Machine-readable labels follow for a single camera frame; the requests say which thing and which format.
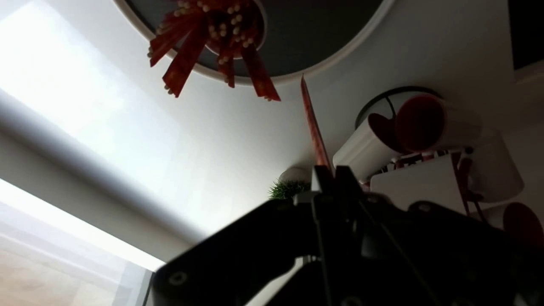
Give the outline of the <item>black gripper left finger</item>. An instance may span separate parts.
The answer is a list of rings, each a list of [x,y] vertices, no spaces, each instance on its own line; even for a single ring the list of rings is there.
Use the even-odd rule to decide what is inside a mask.
[[[245,306],[298,256],[316,249],[309,203],[272,198],[167,261],[155,306]]]

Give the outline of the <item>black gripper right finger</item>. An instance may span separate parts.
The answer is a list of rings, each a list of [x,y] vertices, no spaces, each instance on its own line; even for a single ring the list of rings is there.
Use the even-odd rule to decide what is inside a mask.
[[[541,246],[430,200],[403,210],[364,191],[349,166],[335,178],[359,219],[360,254],[405,270],[434,306],[544,306]]]

